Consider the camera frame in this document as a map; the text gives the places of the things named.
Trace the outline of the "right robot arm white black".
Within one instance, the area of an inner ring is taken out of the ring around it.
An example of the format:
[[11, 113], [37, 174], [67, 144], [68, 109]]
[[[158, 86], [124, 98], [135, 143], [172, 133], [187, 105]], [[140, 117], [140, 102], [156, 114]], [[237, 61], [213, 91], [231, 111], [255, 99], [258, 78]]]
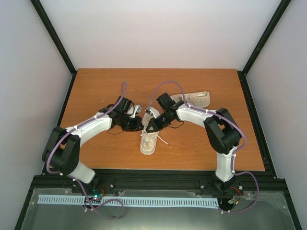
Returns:
[[217, 154], [215, 175], [224, 183], [230, 181], [235, 174], [235, 151], [244, 135], [229, 111], [225, 108], [203, 109], [183, 100], [175, 102], [167, 93], [156, 100], [163, 112], [158, 114], [156, 109], [150, 106], [146, 108], [146, 113], [153, 116], [146, 126], [146, 133], [161, 131], [174, 120], [191, 122], [205, 128], [209, 143]]

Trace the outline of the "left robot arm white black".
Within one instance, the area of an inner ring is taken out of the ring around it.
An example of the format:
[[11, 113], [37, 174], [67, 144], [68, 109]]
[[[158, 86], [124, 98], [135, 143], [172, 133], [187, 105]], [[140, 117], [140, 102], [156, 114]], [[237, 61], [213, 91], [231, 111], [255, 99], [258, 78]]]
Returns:
[[100, 181], [93, 169], [80, 160], [81, 146], [96, 135], [109, 131], [115, 126], [124, 132], [143, 130], [142, 118], [138, 116], [142, 107], [120, 96], [115, 104], [100, 109], [91, 118], [68, 128], [55, 127], [48, 139], [42, 161], [49, 173], [59, 173], [78, 179], [89, 193], [96, 192]]

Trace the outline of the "white lace sneaker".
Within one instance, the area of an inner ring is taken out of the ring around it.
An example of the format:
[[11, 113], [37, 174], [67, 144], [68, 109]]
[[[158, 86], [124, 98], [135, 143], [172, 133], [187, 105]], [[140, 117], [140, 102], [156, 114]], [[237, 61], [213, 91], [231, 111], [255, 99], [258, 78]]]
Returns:
[[152, 155], [155, 152], [158, 139], [160, 139], [170, 148], [170, 145], [159, 136], [159, 132], [146, 133], [146, 127], [151, 118], [154, 117], [148, 115], [147, 113], [145, 113], [142, 118], [144, 128], [141, 133], [140, 151], [144, 155]]
[[[181, 104], [184, 104], [184, 98], [182, 94], [174, 94], [171, 95], [170, 98], [175, 101], [175, 103], [179, 104], [180, 101], [182, 101]], [[206, 108], [210, 105], [210, 94], [207, 91], [204, 92], [193, 92], [193, 93], [185, 93], [185, 99], [186, 102], [191, 104], [192, 106], [200, 107], [200, 108]]]

